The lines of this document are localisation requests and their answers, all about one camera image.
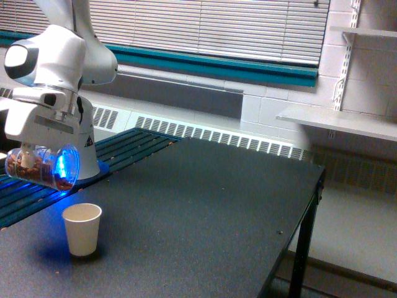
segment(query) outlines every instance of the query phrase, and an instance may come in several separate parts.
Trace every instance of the window blinds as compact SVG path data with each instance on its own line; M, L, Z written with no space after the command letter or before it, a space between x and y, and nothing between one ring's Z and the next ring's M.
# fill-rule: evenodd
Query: window blinds
M106 43L318 65L330 0L91 0ZM0 0L1 30L39 33L32 0Z

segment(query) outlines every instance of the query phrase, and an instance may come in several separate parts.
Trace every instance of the paper cup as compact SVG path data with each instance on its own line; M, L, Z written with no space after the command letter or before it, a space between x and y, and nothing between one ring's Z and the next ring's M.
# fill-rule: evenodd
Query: paper cup
M66 208L65 220L69 251L74 256L87 256L97 249L98 229L102 209L94 204L76 204Z

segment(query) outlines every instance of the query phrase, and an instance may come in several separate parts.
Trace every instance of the window sill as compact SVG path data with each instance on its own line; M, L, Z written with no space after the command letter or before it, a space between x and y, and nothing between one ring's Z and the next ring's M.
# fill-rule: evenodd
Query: window sill
M0 45L10 45L16 40L32 37L32 34L0 31ZM119 63L153 67L171 71L194 73L198 76L222 77L257 83L292 84L314 87L317 68L278 65L222 57L176 53L147 48L106 44L114 52Z

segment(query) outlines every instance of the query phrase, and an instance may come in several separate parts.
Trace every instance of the clear plastic cup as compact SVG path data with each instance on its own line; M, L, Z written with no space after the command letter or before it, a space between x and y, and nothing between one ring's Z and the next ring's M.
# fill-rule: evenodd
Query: clear plastic cup
M69 191L79 174L79 153L72 145L56 152L43 146L34 150L15 148L8 152L5 166L10 177Z

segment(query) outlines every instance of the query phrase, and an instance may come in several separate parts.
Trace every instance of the dark countertop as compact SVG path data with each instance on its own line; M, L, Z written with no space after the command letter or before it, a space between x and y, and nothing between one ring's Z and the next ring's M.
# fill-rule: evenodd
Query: dark countertop
M0 232L0 295L257 297L323 170L179 141ZM103 209L86 259L69 255L61 218L80 202Z

